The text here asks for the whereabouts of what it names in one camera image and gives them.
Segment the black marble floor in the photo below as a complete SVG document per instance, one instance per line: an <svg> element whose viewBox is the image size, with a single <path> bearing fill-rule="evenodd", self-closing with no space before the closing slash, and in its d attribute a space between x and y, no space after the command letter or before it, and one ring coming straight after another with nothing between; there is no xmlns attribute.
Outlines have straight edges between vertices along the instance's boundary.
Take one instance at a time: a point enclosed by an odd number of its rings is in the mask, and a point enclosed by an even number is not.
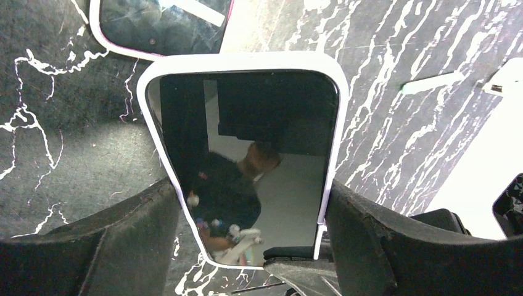
<svg viewBox="0 0 523 296"><path fill-rule="evenodd" d="M351 101L336 178L404 215L424 211L499 103L481 83L523 56L521 0L235 2L224 51L340 62ZM134 99L148 62L100 47L87 11L86 0L0 1L0 239L48 232L165 176ZM467 77L454 87L398 92L454 70ZM278 282L199 253L181 218L165 295Z"/></svg>

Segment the mirror glass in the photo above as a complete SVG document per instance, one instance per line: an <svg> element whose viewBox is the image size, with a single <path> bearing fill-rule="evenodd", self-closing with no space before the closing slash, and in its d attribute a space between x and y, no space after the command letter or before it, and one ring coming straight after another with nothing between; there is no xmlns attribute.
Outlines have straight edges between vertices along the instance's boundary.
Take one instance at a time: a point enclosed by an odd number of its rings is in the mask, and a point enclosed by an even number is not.
<svg viewBox="0 0 523 296"><path fill-rule="evenodd" d="M210 258L261 266L265 250L296 246L312 258L339 104L332 80L176 74L151 81L147 95Z"/></svg>
<svg viewBox="0 0 523 296"><path fill-rule="evenodd" d="M117 46L162 56L220 51L232 0L101 0L100 27Z"/></svg>

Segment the white plastic strip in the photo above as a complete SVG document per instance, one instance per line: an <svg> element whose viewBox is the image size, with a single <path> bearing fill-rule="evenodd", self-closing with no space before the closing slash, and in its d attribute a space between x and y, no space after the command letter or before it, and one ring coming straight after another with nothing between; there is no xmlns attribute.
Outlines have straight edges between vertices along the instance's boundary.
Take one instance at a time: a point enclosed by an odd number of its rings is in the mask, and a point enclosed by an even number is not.
<svg viewBox="0 0 523 296"><path fill-rule="evenodd" d="M403 86L402 93L416 94L422 91L428 91L430 89L437 88L439 86L452 85L453 83L463 81L464 79L465 76L456 71L449 74L409 82Z"/></svg>
<svg viewBox="0 0 523 296"><path fill-rule="evenodd" d="M161 2L185 10L186 12L195 15L202 20L206 20L217 27L221 27L221 24L225 20L225 15L203 5L197 0L163 0Z"/></svg>

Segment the side mirror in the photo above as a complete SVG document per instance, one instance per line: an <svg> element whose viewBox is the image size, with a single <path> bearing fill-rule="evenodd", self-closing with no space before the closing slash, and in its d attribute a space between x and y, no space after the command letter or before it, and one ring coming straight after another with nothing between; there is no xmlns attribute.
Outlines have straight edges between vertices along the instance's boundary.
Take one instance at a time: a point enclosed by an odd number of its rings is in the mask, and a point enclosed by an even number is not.
<svg viewBox="0 0 523 296"><path fill-rule="evenodd" d="M117 54L145 60L220 51L233 0L91 0L96 40Z"/></svg>
<svg viewBox="0 0 523 296"><path fill-rule="evenodd" d="M262 269L266 250L295 245L318 258L348 105L334 59L171 56L143 73L137 93L208 261Z"/></svg>

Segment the dark shirt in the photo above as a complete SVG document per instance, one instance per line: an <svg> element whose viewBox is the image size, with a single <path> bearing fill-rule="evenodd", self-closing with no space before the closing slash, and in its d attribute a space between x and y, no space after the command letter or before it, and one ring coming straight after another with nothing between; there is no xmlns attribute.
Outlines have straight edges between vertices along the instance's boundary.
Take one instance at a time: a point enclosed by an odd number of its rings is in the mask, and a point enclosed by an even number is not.
<svg viewBox="0 0 523 296"><path fill-rule="evenodd" d="M262 211L252 180L234 161L216 152L209 152L200 166L192 191L200 199L192 217L209 223L212 237L227 236L232 224L252 228ZM221 226L210 225L214 219L221 220Z"/></svg>

